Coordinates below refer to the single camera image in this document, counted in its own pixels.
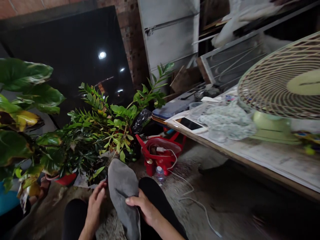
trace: fan base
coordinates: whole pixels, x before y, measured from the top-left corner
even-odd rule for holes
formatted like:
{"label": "fan base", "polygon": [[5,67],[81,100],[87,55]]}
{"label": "fan base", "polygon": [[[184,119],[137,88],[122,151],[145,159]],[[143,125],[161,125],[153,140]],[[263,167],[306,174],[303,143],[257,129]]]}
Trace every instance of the fan base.
{"label": "fan base", "polygon": [[253,115],[253,121],[258,131],[250,138],[284,144],[301,144],[299,139],[291,133],[289,119],[277,118],[257,111]]}

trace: electric fan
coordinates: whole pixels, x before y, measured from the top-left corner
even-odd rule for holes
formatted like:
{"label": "electric fan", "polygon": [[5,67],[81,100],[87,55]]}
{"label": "electric fan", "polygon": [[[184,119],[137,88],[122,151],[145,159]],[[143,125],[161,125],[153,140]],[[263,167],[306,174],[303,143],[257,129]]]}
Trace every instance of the electric fan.
{"label": "electric fan", "polygon": [[241,103],[256,110],[252,138],[299,144],[290,118],[320,120],[320,32],[266,56],[238,85]]}

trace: fan guard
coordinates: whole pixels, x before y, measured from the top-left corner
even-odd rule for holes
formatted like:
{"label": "fan guard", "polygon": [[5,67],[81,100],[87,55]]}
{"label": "fan guard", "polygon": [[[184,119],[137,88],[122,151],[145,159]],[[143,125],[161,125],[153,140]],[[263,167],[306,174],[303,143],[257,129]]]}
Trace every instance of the fan guard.
{"label": "fan guard", "polygon": [[320,32],[260,60],[240,79],[239,99],[280,117],[320,119]]}

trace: red flower pot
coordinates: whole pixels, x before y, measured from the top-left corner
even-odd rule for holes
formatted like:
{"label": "red flower pot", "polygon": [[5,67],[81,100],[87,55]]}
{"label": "red flower pot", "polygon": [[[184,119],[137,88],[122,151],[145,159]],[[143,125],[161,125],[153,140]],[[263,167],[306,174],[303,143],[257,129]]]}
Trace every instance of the red flower pot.
{"label": "red flower pot", "polygon": [[70,175],[64,175],[62,178],[59,178],[59,175],[57,175],[55,177],[50,177],[49,175],[46,174],[47,180],[56,181],[57,183],[59,183],[63,186],[70,185],[76,177],[77,177],[76,173],[72,173]]}

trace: clear plastic cup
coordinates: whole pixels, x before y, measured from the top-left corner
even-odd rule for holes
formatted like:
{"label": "clear plastic cup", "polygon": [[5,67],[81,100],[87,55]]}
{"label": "clear plastic cup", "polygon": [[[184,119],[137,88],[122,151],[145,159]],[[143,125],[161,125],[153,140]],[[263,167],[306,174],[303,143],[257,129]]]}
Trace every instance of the clear plastic cup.
{"label": "clear plastic cup", "polygon": [[208,134],[209,138],[216,142],[225,143],[227,141],[226,128],[223,126],[210,127]]}
{"label": "clear plastic cup", "polygon": [[189,104],[189,116],[194,119],[198,120],[198,118],[202,115],[203,113],[203,108],[199,107],[202,102],[194,102]]}

